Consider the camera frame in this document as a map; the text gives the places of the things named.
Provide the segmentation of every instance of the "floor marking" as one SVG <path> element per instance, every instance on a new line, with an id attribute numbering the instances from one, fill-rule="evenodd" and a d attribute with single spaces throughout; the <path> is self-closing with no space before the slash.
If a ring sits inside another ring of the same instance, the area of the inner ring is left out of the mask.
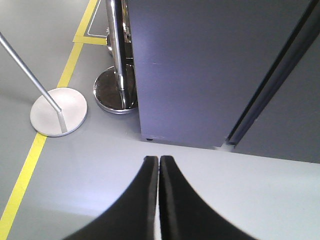
<path id="1" fill-rule="evenodd" d="M 87 30 L 87 27 L 89 25 L 90 19 L 92 17 L 92 14 L 95 10 L 95 7 L 97 5 L 98 0 L 90 0 L 88 3 L 88 6 L 86 7 L 86 10 L 83 14 L 83 17 L 81 19 L 81 22 L 79 24 L 79 27 L 75 33 L 75 36 L 84 36 L 85 32 Z"/>
<path id="2" fill-rule="evenodd" d="M 101 3 L 101 0 L 99 0 L 97 6 L 96 6 L 96 8 L 95 8 L 93 17 L 92 17 L 91 22 L 90 22 L 90 25 L 89 25 L 89 27 L 88 27 L 88 32 L 87 32 L 87 34 L 88 34 L 89 36 L 93 36 L 93 37 L 103 37 L 103 38 L 106 38 L 107 36 L 105 36 L 105 35 L 96 35 L 96 34 L 91 34 L 91 33 L 90 33 L 90 30 L 91 30 L 92 24 L 94 23 L 94 20 L 95 20 L 95 17 L 96 17 L 98 8 L 99 8 L 99 6 L 100 6 L 100 3 Z"/>
<path id="3" fill-rule="evenodd" d="M 34 172 L 39 156 L 45 145 L 47 137 L 36 134 L 30 151 L 26 157 L 19 177 L 14 185 L 9 201 L 7 202 L 0 220 L 0 240 L 6 240 L 15 220 L 19 206 L 27 190 L 29 181 Z"/>
<path id="4" fill-rule="evenodd" d="M 105 38 L 100 37 L 90 37 L 90 36 L 74 36 L 74 43 L 83 43 L 83 44 L 95 44 L 95 45 L 107 45 Z"/>
<path id="5" fill-rule="evenodd" d="M 76 31 L 75 37 L 80 36 L 83 37 L 85 31 L 88 27 L 91 16 L 95 10 L 95 6 L 98 0 L 89 0 L 89 3 L 86 7 L 86 10 L 83 14 L 79 27 Z M 79 59 L 80 52 L 83 48 L 84 43 L 97 44 L 93 42 L 97 42 L 97 40 L 93 40 L 95 37 L 90 37 L 88 42 L 75 42 L 67 63 L 64 67 L 61 78 L 57 84 L 57 88 L 67 87 L 69 81 L 72 77 L 72 74 L 75 70 L 77 61 Z M 2 213 L 0 219 L 0 240 L 7 240 L 16 215 L 18 213 L 20 204 L 23 200 L 27 187 L 29 185 L 30 179 L 33 175 L 34 169 L 36 168 L 37 162 L 47 140 L 46 136 L 43 136 L 39 133 L 35 135 L 32 146 L 29 150 L 29 153 L 25 159 L 21 172 L 19 174 L 18 179 L 13 187 L 9 200 L 5 206 L 5 209 Z"/>
<path id="6" fill-rule="evenodd" d="M 57 88 L 66 88 L 68 86 L 72 74 L 74 73 L 83 46 L 83 43 L 74 43 L 68 61 L 66 62 L 63 73 L 61 75 L 61 78 L 56 86 Z"/>

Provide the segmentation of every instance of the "stanchion base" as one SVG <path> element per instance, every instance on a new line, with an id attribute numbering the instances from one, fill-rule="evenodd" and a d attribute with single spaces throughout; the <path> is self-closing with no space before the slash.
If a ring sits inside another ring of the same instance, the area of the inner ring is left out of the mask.
<path id="1" fill-rule="evenodd" d="M 93 95 L 98 105 L 113 114 L 128 114 L 138 109 L 135 73 L 132 65 L 126 65 L 130 108 L 123 109 L 114 67 L 109 67 L 95 80 Z"/>
<path id="2" fill-rule="evenodd" d="M 62 133 L 57 112 L 43 96 L 34 102 L 30 111 L 34 129 L 48 137 L 61 137 L 80 127 L 87 115 L 85 97 L 77 90 L 66 87 L 56 88 L 48 93 L 62 109 L 67 132 Z"/>

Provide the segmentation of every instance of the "cabinet door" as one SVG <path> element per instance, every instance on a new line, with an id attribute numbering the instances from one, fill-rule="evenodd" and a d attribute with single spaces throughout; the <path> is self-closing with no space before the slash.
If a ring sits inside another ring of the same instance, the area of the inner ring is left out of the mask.
<path id="1" fill-rule="evenodd" d="M 309 0 L 128 0 L 144 138 L 220 147 Z"/>
<path id="2" fill-rule="evenodd" d="M 234 149 L 320 163 L 320 36 Z"/>

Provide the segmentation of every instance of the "metal pole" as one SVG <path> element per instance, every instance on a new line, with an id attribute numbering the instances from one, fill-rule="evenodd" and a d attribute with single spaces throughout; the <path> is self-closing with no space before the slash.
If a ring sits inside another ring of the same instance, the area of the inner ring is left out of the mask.
<path id="1" fill-rule="evenodd" d="M 119 91 L 128 90 L 126 51 L 121 0 L 107 0 L 106 14 L 109 23 L 110 43 L 114 58 L 114 71 Z"/>
<path id="2" fill-rule="evenodd" d="M 6 38 L 0 32 L 0 43 L 4 47 L 4 49 L 9 53 L 9 55 L 14 59 L 14 61 L 18 64 L 18 66 L 25 72 L 25 74 L 29 77 L 29 79 L 33 82 L 33 84 L 38 88 L 44 98 L 50 103 L 50 105 L 54 108 L 58 115 L 59 123 L 61 126 L 61 131 L 63 133 L 67 132 L 66 123 L 62 114 L 61 108 L 58 104 L 53 100 L 53 98 L 49 95 L 49 93 L 45 90 L 45 88 L 41 85 L 35 75 L 30 71 L 28 66 L 22 61 L 16 51 L 12 48 Z"/>

